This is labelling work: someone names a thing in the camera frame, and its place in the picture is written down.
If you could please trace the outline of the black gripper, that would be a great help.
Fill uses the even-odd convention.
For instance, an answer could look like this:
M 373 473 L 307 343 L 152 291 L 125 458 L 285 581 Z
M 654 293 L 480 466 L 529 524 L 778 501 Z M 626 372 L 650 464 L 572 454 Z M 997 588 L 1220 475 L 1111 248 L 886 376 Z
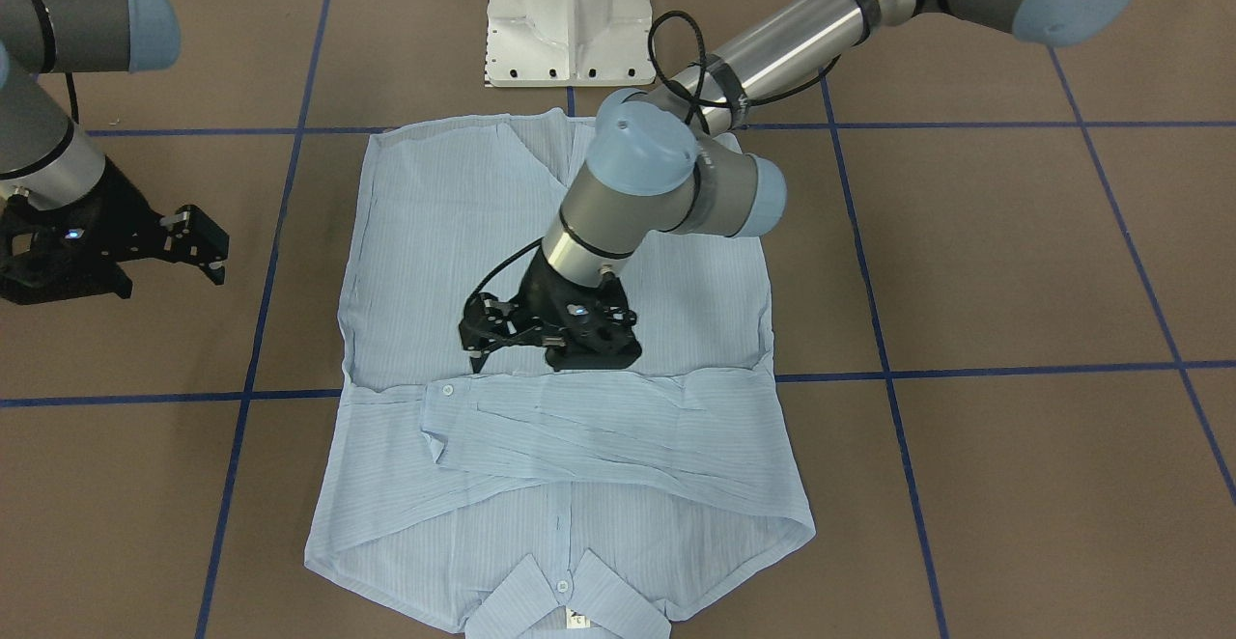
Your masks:
M 106 294 L 129 299 L 133 283 L 120 264 L 158 256 L 195 266 L 213 286 L 226 279 L 230 236 L 213 218 L 195 205 L 159 216 L 114 161 L 105 161 L 96 185 L 70 205 L 36 209 L 25 197 L 9 198 L 1 235 L 1 295 L 16 305 Z
M 522 344 L 545 350 L 554 371 L 620 371 L 641 357 L 635 337 L 637 313 L 617 274 L 602 274 L 598 287 L 577 286 L 534 258 L 522 274 L 513 305 L 493 294 L 468 295 L 460 319 L 461 349 L 468 367 L 480 375 L 492 350 Z

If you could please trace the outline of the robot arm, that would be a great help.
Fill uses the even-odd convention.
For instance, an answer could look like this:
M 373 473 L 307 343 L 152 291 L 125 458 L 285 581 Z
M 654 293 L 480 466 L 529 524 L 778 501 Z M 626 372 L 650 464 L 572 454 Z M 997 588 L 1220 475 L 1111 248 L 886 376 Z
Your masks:
M 776 164 L 733 153 L 721 133 L 755 108 L 813 88 L 845 51 L 920 14 L 946 14 L 1020 42 L 1064 48 L 1107 28 L 1132 0 L 794 0 L 716 51 L 698 51 L 658 89 L 616 91 L 583 164 L 510 299 L 477 286 L 459 335 L 478 375 L 491 353 L 544 350 L 555 371 L 625 370 L 643 353 L 620 269 L 648 234 L 759 237 L 787 185 Z
M 201 208 L 163 215 L 89 137 L 74 77 L 180 58 L 169 0 L 1 0 L 2 299 L 36 305 L 132 293 L 124 263 L 226 278 L 229 235 Z

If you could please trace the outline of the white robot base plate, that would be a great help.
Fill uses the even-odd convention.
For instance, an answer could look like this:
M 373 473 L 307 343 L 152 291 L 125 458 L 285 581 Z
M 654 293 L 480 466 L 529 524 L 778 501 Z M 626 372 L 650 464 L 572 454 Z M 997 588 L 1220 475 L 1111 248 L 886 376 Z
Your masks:
M 654 82 L 653 0 L 489 0 L 491 88 L 625 88 Z

